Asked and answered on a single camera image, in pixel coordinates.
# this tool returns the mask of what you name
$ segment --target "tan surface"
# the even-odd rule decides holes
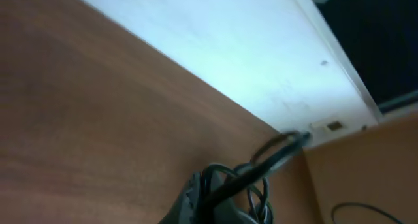
[[[273,129],[79,0],[1,0],[2,223],[157,223],[193,171]],[[299,157],[278,223],[315,223]]]
[[[325,223],[339,202],[365,202],[418,223],[418,115],[308,151],[306,158]],[[336,217],[340,223],[393,223],[360,208]]]

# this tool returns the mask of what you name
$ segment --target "wooden floor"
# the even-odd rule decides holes
[[[157,223],[212,161],[277,132],[79,0],[1,0],[2,223]],[[316,223],[303,157],[272,181]]]

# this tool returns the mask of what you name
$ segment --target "wooden panel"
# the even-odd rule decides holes
[[[1,4],[2,223],[157,223],[277,133],[79,0]],[[306,171],[273,178],[278,221],[315,223]]]
[[[418,114],[306,153],[325,223],[340,202],[364,202],[404,223],[418,223]],[[391,224],[361,208],[345,208],[341,223]]]

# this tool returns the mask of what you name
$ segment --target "brown surface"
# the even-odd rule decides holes
[[[418,115],[308,151],[306,158],[325,223],[339,202],[365,202],[418,223]],[[341,223],[393,223],[360,208],[336,217]]]
[[[277,132],[78,0],[1,0],[2,223],[157,223],[211,161]],[[299,157],[278,222],[315,223]]]

